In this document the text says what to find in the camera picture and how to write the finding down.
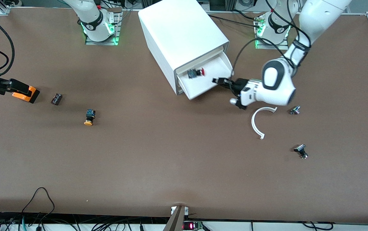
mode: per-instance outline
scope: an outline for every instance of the black cable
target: black cable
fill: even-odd
[[[248,23],[243,23],[243,22],[233,21],[233,20],[230,20],[230,19],[224,19],[224,18],[217,17],[217,16],[214,16],[214,15],[209,15],[209,16],[210,16],[211,18],[221,19],[221,20],[225,20],[225,21],[228,21],[228,22],[233,22],[233,23],[237,23],[237,24],[241,24],[241,25],[252,26],[252,27],[255,27],[255,28],[259,28],[259,27],[260,27],[260,26],[258,26],[258,25],[252,25],[252,24],[248,24]]]
[[[92,221],[92,220],[95,220],[95,219],[99,219],[99,218],[105,218],[105,217],[110,217],[110,216],[99,216],[99,217],[96,217],[96,218],[91,218],[91,219],[88,219],[88,220],[85,220],[85,221],[82,221],[82,222],[79,222],[79,224],[82,224],[82,223],[86,223],[86,222],[89,222],[89,221]],[[76,223],[62,223],[62,222],[58,222],[58,220],[60,219],[49,219],[49,218],[45,218],[44,220],[51,220],[51,221],[54,221],[58,224],[64,224],[64,225],[76,225]]]
[[[240,15],[242,15],[244,18],[254,20],[254,18],[246,16],[241,10],[233,9],[232,11],[238,12]]]
[[[107,4],[107,2],[106,1],[103,1],[103,0],[101,0],[108,8],[111,8],[111,6],[109,6],[108,4]]]
[[[66,222],[65,220],[62,220],[62,219],[51,219],[52,221],[55,221],[55,220],[60,220],[60,221],[63,221],[65,223],[63,223],[64,225],[70,225],[71,228],[73,228],[75,231],[81,231],[81,230],[77,230],[72,224]]]
[[[77,227],[78,227],[78,231],[81,231],[81,229],[80,229],[80,226],[78,225],[77,219],[75,219],[75,216],[74,216],[74,214],[73,214],[73,218],[74,218],[74,221],[75,221],[75,223],[77,224]]]
[[[319,227],[316,227],[315,224],[313,222],[310,222],[312,226],[309,226],[309,225],[306,225],[305,222],[302,222],[302,224],[307,227],[307,228],[313,228],[315,231],[317,230],[324,230],[324,231],[329,231],[329,230],[332,230],[334,228],[334,224],[330,224],[331,227],[330,228],[319,228]]]
[[[13,217],[10,221],[10,223],[7,225],[7,227],[5,228],[5,231],[10,231],[10,225],[14,222],[14,219],[17,217],[17,215],[15,217]]]
[[[117,229],[118,229],[118,226],[119,226],[120,224],[118,224],[116,227],[115,227],[115,231],[117,231]],[[124,228],[121,230],[121,231],[124,231],[124,229],[125,229],[125,223],[123,223],[123,225],[124,225]]]
[[[39,187],[38,189],[36,189],[36,191],[35,191],[35,192],[34,192],[34,194],[33,194],[33,197],[31,197],[31,199],[30,199],[30,201],[27,203],[27,205],[26,205],[26,206],[24,206],[24,208],[21,210],[21,213],[23,213],[23,212],[24,212],[24,210],[27,208],[27,206],[28,206],[28,205],[33,201],[33,199],[34,199],[34,197],[36,196],[37,191],[38,191],[39,189],[43,189],[43,190],[46,192],[48,199],[50,200],[51,204],[53,205],[53,209],[52,209],[49,213],[47,213],[46,215],[44,215],[44,216],[40,219],[40,222],[39,222],[39,226],[40,226],[40,224],[41,224],[41,222],[43,221],[43,219],[44,219],[46,216],[50,215],[50,214],[54,211],[54,209],[55,209],[55,204],[54,204],[53,200],[51,199],[50,195],[48,194],[48,191],[47,191],[47,189],[46,189],[45,187]]]
[[[238,52],[236,58],[235,58],[235,61],[234,61],[234,65],[232,67],[232,71],[231,71],[231,76],[235,74],[235,67],[236,67],[236,64],[238,62],[238,59],[241,55],[241,53],[244,51],[244,49],[249,45],[251,44],[253,41],[256,41],[256,40],[262,40],[262,41],[266,41],[268,42],[269,44],[271,44],[272,46],[274,46],[276,48],[276,50],[281,54],[281,56],[288,62],[288,64],[293,68],[295,69],[295,65],[294,63],[292,62],[292,60],[288,59],[287,57],[285,57],[284,53],[282,53],[282,51],[278,48],[277,45],[275,45],[273,42],[271,42],[270,40],[266,39],[266,38],[253,38],[251,39],[249,42],[247,42],[242,48],[241,50]],[[238,97],[238,95],[234,92],[234,90],[232,89],[232,85],[233,85],[233,81],[230,79],[231,76],[229,78],[227,78],[228,80],[228,85],[229,85],[229,89],[230,91],[232,92],[232,94],[236,97]]]
[[[118,221],[113,221],[113,222],[107,222],[105,224],[102,224],[100,225],[99,227],[96,228],[97,225],[99,224],[96,224],[94,225],[93,229],[91,231],[104,231],[106,230],[110,225],[113,225],[113,224],[117,224],[117,223],[120,223],[120,222],[125,222],[125,221],[131,221],[131,220],[134,220],[134,219],[141,219],[142,217],[138,217],[138,218],[126,218],[126,219],[121,219],[121,220],[118,220]]]
[[[144,226],[142,226],[141,219],[140,219],[140,231],[144,231]]]
[[[33,222],[32,222],[32,223],[29,223],[29,224],[28,224],[28,227],[31,227],[32,225],[34,225],[34,224],[36,223],[36,220],[39,218],[40,214],[41,214],[41,212],[38,212],[38,213],[37,213],[36,218],[34,218],[34,220],[33,220]]]
[[[62,3],[62,4],[66,4],[67,6],[69,6],[69,4],[65,3],[65,2],[62,2],[60,0],[57,0],[59,3]]]
[[[239,59],[239,56],[241,55],[241,53],[244,51],[245,47],[247,47],[250,43],[252,43],[253,41],[256,41],[256,40],[262,40],[262,41],[266,41],[266,42],[269,42],[272,46],[274,46],[278,52],[281,54],[281,56],[291,65],[292,68],[294,68],[294,64],[292,63],[292,61],[290,59],[288,59],[287,57],[285,57],[284,53],[282,53],[282,51],[277,47],[277,45],[275,45],[273,42],[271,42],[270,40],[266,39],[266,38],[254,38],[252,40],[250,40],[249,42],[247,42],[242,48],[241,50],[238,52],[236,58],[235,58],[235,61],[234,61],[234,65],[233,65],[233,68],[232,68],[232,72],[235,71],[235,66],[238,62],[238,59]]]
[[[10,70],[11,66],[13,65],[14,56],[15,56],[15,50],[14,50],[13,41],[11,40],[10,36],[8,35],[8,33],[2,28],[2,26],[0,26],[0,30],[5,34],[5,36],[7,37],[8,41],[10,42],[10,46],[11,46],[11,61],[10,61],[10,64],[8,65],[7,69],[5,69],[2,73],[0,73],[0,76],[2,76],[5,73],[7,73]]]
[[[116,3],[110,3],[110,2],[107,2],[107,1],[104,1],[104,0],[101,0],[101,1],[103,1],[104,3],[108,3],[108,4],[110,4],[110,5],[114,5],[114,6],[121,6],[122,7],[122,5],[120,5],[120,4],[116,4]]]
[[[202,225],[202,229],[204,231],[211,231],[209,228],[207,228],[202,222],[201,222],[201,225]]]

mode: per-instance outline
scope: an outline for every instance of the wire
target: wire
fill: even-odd
[[[14,219],[17,217],[17,215],[16,216],[14,216],[11,220],[10,220],[10,223],[7,225],[7,227],[5,228],[5,231],[10,231],[10,225],[14,222]]]
[[[26,224],[24,223],[24,217],[21,219],[21,224],[23,225],[23,230],[27,231]]]
[[[271,42],[270,40],[266,39],[266,38],[254,38],[252,40],[250,40],[249,42],[247,42],[242,48],[241,50],[238,52],[236,58],[235,58],[235,61],[234,61],[234,67],[232,68],[232,72],[235,72],[235,66],[238,62],[238,59],[239,59],[239,56],[241,55],[241,53],[244,51],[244,49],[250,44],[252,43],[253,41],[256,41],[256,40],[262,40],[262,41],[266,41],[268,43],[270,43],[272,46],[274,46],[278,52],[281,54],[281,56],[291,65],[292,68],[294,68],[294,64],[292,63],[292,60],[288,59],[287,57],[285,57],[284,53],[282,53],[282,51],[277,47],[277,45],[275,45],[273,42]]]
[[[240,15],[242,15],[244,18],[254,20],[254,18],[246,16],[241,10],[233,9],[233,11],[238,12]]]
[[[120,4],[116,4],[116,3],[110,3],[110,2],[107,2],[107,1],[104,1],[104,0],[101,0],[104,4],[106,4],[106,6],[108,6],[107,5],[107,3],[108,4],[110,4],[110,5],[114,5],[114,6],[121,6]]]
[[[74,216],[74,214],[73,214],[73,218],[74,218],[74,221],[75,221],[75,223],[77,224],[77,227],[78,227],[78,231],[81,231],[81,229],[80,229],[80,226],[78,225],[77,219],[75,219],[75,216]]]
[[[65,2],[62,2],[62,1],[60,1],[60,0],[57,0],[59,3],[62,3],[62,4],[65,4],[65,5],[67,5],[67,6],[69,6],[69,4],[67,4],[67,3],[65,3]]]
[[[118,229],[118,226],[119,226],[120,224],[118,224],[116,227],[115,227],[115,231],[117,231],[117,229]],[[124,225],[124,228],[121,230],[121,231],[124,231],[124,229],[125,229],[125,223],[123,223],[123,225]]]
[[[96,224],[94,225],[94,227],[91,229],[91,231],[105,231],[108,227],[110,227],[111,225],[113,224],[118,224],[120,222],[125,222],[125,221],[131,221],[131,220],[134,220],[134,219],[141,219],[142,217],[138,217],[138,218],[126,218],[126,219],[122,219],[122,220],[118,220],[118,221],[114,221],[114,222],[107,222],[107,223],[104,223],[100,226],[98,226],[96,228],[97,225],[99,224]]]
[[[120,24],[130,13],[131,11],[134,9],[135,6],[131,7],[130,10],[126,13],[125,16],[123,16],[123,18],[119,21],[119,22],[114,22],[114,23],[111,23],[112,25],[118,25]]]
[[[13,41],[11,40],[10,36],[8,35],[8,33],[2,28],[2,26],[0,26],[0,30],[5,34],[5,36],[7,37],[8,41],[10,42],[10,46],[11,46],[11,61],[10,61],[10,64],[8,65],[7,69],[5,69],[2,73],[0,73],[0,76],[2,76],[5,73],[7,73],[10,70],[11,66],[13,65],[14,56],[15,56],[15,50],[14,50]]]
[[[65,225],[70,225],[71,226],[71,228],[73,228],[75,231],[81,231],[80,230],[80,227],[78,227],[78,229],[79,230],[77,230],[72,224],[70,224],[70,223],[68,223],[68,222],[66,222],[65,220],[62,220],[62,219],[51,219],[52,221],[55,221],[55,220],[60,220],[60,221],[63,221],[63,222],[65,222],[65,223],[61,223],[61,224],[65,224]]]
[[[309,226],[309,225],[306,225],[305,222],[302,222],[302,224],[307,227],[307,228],[313,228],[315,231],[318,231],[318,230],[325,230],[325,231],[329,231],[329,230],[332,230],[334,228],[334,224],[330,224],[331,227],[330,228],[319,228],[319,227],[316,227],[315,224],[313,222],[310,222],[312,226]]]
[[[202,225],[202,229],[204,231],[211,231],[208,227],[206,227],[202,222],[201,222],[201,225]]]
[[[209,16],[211,18],[222,19],[222,20],[225,20],[225,21],[228,21],[228,22],[238,23],[238,24],[241,24],[241,25],[248,25],[248,26],[252,26],[252,27],[255,27],[255,28],[259,28],[260,27],[258,25],[252,25],[252,24],[248,24],[248,23],[237,22],[237,21],[233,21],[233,20],[230,20],[230,19],[224,19],[224,18],[221,18],[221,17],[217,17],[217,16],[214,16],[214,15],[209,15]]]
[[[38,189],[36,189],[36,191],[35,191],[35,192],[34,192],[34,194],[33,194],[33,197],[31,197],[31,199],[30,199],[30,201],[27,203],[27,205],[26,205],[26,206],[24,206],[24,208],[21,210],[21,213],[23,213],[23,212],[24,212],[24,210],[27,208],[27,206],[28,206],[28,205],[33,201],[33,199],[34,199],[34,197],[36,196],[36,193],[37,193],[37,191],[38,191],[39,189],[43,189],[43,190],[46,192],[48,199],[50,200],[51,204],[53,205],[53,209],[52,209],[49,213],[47,213],[46,215],[44,215],[44,216],[40,219],[40,222],[39,222],[39,226],[40,226],[40,224],[41,224],[41,222],[43,221],[43,219],[44,219],[46,216],[50,215],[50,214],[54,211],[54,209],[55,209],[55,204],[54,204],[53,200],[51,199],[50,195],[48,194],[48,191],[47,191],[47,189],[46,189],[45,187],[39,187]]]
[[[38,213],[37,213],[36,218],[34,218],[34,220],[33,220],[33,222],[32,222],[32,223],[29,223],[29,224],[28,224],[28,227],[31,227],[32,225],[34,225],[34,224],[36,223],[36,220],[39,218],[40,214],[41,214],[41,212],[38,212]]]
[[[109,6],[108,4],[107,4],[107,2],[105,2],[105,1],[102,1],[108,8],[111,8],[111,6]]]

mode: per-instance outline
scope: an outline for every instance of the cable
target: cable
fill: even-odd
[[[110,4],[110,5],[114,5],[114,6],[121,6],[121,5],[119,5],[119,4],[116,4],[116,3],[110,3],[110,2],[107,2],[107,1],[104,1],[104,0],[101,0],[103,3],[105,3],[106,4],[106,6],[108,6],[107,5],[107,3],[108,4]]]
[[[107,2],[106,1],[102,1],[108,8],[111,8],[111,6],[109,6],[108,4],[107,4]]]
[[[33,222],[32,222],[32,223],[29,223],[29,224],[28,224],[28,227],[31,227],[32,225],[34,225],[34,224],[36,223],[36,220],[39,218],[40,214],[41,214],[41,212],[37,213],[36,218],[34,218],[34,220],[33,220]]]
[[[254,20],[254,18],[246,16],[241,10],[233,9],[232,11],[238,12],[240,15],[242,15],[244,18]]]
[[[115,227],[115,231],[117,231],[117,229],[118,229],[118,226],[119,226],[120,224],[118,224],[116,227]],[[124,231],[124,229],[125,229],[125,223],[123,223],[123,225],[124,225],[124,228],[121,230],[121,231]]]
[[[114,221],[114,222],[107,222],[107,223],[104,223],[104,224],[98,226],[97,228],[96,228],[96,226],[99,225],[99,224],[96,224],[91,229],[91,231],[105,231],[108,227],[110,227],[113,224],[118,224],[120,222],[131,221],[131,220],[134,220],[134,219],[141,219],[141,218],[142,217],[138,217],[138,218],[126,218],[126,219],[122,219],[122,220],[118,220],[118,221]]]
[[[21,219],[21,224],[23,225],[23,230],[27,231],[26,224],[24,223],[24,217]]]
[[[230,20],[230,19],[224,19],[224,18],[221,18],[221,17],[217,17],[217,16],[214,16],[214,15],[209,15],[209,16],[211,18],[222,19],[222,20],[225,20],[225,21],[228,21],[228,22],[238,23],[238,24],[241,24],[241,25],[248,25],[248,26],[252,26],[252,27],[255,27],[255,28],[259,28],[260,27],[258,25],[252,25],[252,24],[248,24],[248,23],[237,22],[237,21],[233,21],[233,20]]]
[[[201,222],[201,225],[202,225],[202,229],[204,231],[211,231],[209,228],[207,228],[202,222]]]
[[[65,5],[67,5],[67,6],[69,6],[69,4],[67,4],[67,3],[65,3],[65,2],[62,2],[62,1],[60,1],[60,0],[57,0],[59,3],[62,3],[62,4],[65,4]]]
[[[80,227],[78,227],[78,230],[72,225],[72,224],[70,224],[70,223],[68,223],[68,222],[66,222],[65,220],[62,220],[62,219],[51,219],[52,221],[55,221],[55,220],[60,220],[60,221],[63,221],[63,222],[65,222],[65,223],[62,223],[62,224],[65,224],[65,225],[70,225],[71,226],[71,228],[73,228],[75,231],[81,231],[81,229],[80,229]]]
[[[0,30],[5,34],[5,36],[7,37],[8,41],[10,42],[10,46],[11,46],[11,61],[10,61],[10,64],[8,65],[7,69],[5,69],[2,73],[0,73],[0,76],[2,76],[5,73],[7,73],[10,70],[11,66],[13,65],[14,56],[15,56],[15,50],[14,50],[13,41],[11,40],[10,36],[8,35],[8,33],[2,28],[2,26],[0,26]]]
[[[44,216],[40,219],[40,222],[39,222],[39,226],[40,226],[40,224],[41,224],[41,222],[43,221],[43,219],[44,219],[46,216],[50,215],[50,214],[54,211],[54,209],[55,209],[55,204],[54,204],[53,200],[51,199],[50,195],[48,194],[48,191],[47,191],[47,189],[46,189],[45,187],[39,187],[38,189],[36,189],[36,191],[35,191],[35,192],[34,192],[34,194],[33,194],[33,197],[31,197],[31,199],[30,199],[30,201],[27,203],[27,205],[26,205],[26,206],[24,206],[24,208],[21,210],[21,213],[23,213],[23,212],[24,212],[24,210],[27,208],[27,206],[28,206],[28,205],[33,201],[33,199],[34,199],[34,197],[36,196],[36,193],[37,193],[37,191],[38,191],[39,189],[43,189],[43,190],[46,192],[48,199],[50,200],[51,204],[53,205],[53,209],[52,209],[49,213],[47,213],[46,215],[44,215]]]
[[[256,40],[262,40],[262,41],[266,41],[266,42],[269,42],[272,46],[274,46],[278,52],[281,54],[281,56],[291,65],[292,68],[294,68],[294,64],[292,63],[292,61],[290,59],[288,59],[287,57],[285,57],[284,53],[282,53],[282,51],[273,43],[271,42],[270,40],[266,39],[266,38],[254,38],[252,40],[250,40],[249,42],[247,42],[242,48],[241,50],[238,52],[236,58],[235,58],[235,61],[234,61],[234,67],[232,68],[232,74],[234,74],[233,72],[235,72],[235,66],[238,62],[238,59],[239,59],[239,56],[241,55],[241,53],[244,51],[244,49],[250,44],[252,43],[253,41],[256,41]]]
[[[73,214],[73,217],[74,217],[74,221],[75,221],[75,223],[77,224],[77,227],[78,227],[78,231],[81,231],[81,229],[80,229],[80,226],[78,225],[77,219],[75,219],[75,216],[74,216],[74,214]]]
[[[144,226],[142,226],[141,219],[140,219],[140,231],[144,231]]]
[[[334,224],[330,224],[331,227],[330,228],[319,228],[319,227],[316,227],[315,224],[313,222],[310,222],[312,226],[309,226],[309,225],[306,225],[305,222],[302,222],[302,224],[307,227],[307,228],[313,228],[315,231],[318,231],[318,230],[325,230],[325,231],[329,231],[329,230],[332,230],[334,228]]]

